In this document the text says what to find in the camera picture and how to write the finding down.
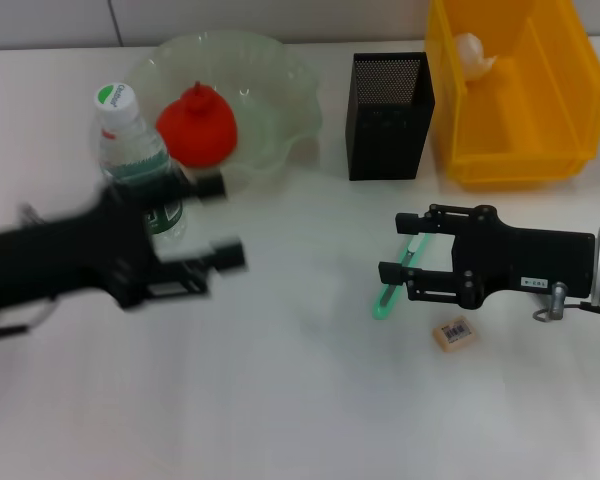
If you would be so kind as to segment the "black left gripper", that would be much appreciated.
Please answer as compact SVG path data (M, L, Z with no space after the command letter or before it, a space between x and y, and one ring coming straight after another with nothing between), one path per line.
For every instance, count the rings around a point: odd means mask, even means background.
M74 216L0 231L0 310L83 289L100 289L121 308L139 305L158 264L146 210L225 196L220 174L191 182L173 171L145 185L143 195L107 187L94 205Z

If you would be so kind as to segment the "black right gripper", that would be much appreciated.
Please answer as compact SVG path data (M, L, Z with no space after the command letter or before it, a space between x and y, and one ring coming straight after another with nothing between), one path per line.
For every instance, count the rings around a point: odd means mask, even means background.
M570 297L590 295L596 247L591 233L512 227L487 205L431 204L422 216L398 213L395 224L403 235L454 235L454 273L379 263L381 282L405 286L411 301L459 303L475 310L496 292L549 295L557 283Z

